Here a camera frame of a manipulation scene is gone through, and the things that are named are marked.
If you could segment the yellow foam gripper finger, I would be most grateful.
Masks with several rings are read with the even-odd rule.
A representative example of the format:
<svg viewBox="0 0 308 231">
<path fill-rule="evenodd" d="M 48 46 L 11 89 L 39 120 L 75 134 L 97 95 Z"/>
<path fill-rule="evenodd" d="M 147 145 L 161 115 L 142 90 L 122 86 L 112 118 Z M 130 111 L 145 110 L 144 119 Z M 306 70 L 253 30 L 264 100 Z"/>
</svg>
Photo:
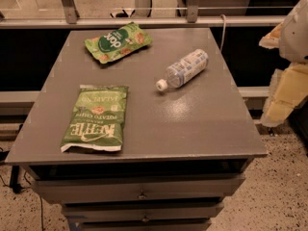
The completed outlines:
<svg viewBox="0 0 308 231">
<path fill-rule="evenodd" d="M 263 107 L 261 124 L 276 127 L 308 96 L 308 64 L 291 63 L 275 69 L 269 83 L 269 97 Z"/>
</svg>

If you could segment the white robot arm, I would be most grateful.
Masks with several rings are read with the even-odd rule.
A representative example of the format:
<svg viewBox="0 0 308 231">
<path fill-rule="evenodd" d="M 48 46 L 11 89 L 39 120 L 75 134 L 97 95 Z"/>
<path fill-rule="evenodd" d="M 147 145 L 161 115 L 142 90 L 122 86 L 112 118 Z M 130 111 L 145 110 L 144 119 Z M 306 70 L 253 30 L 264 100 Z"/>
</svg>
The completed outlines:
<svg viewBox="0 0 308 231">
<path fill-rule="evenodd" d="M 308 0 L 299 0 L 259 45 L 278 48 L 280 57 L 290 62 L 285 70 L 274 70 L 261 116 L 264 126 L 276 127 L 308 96 Z"/>
</svg>

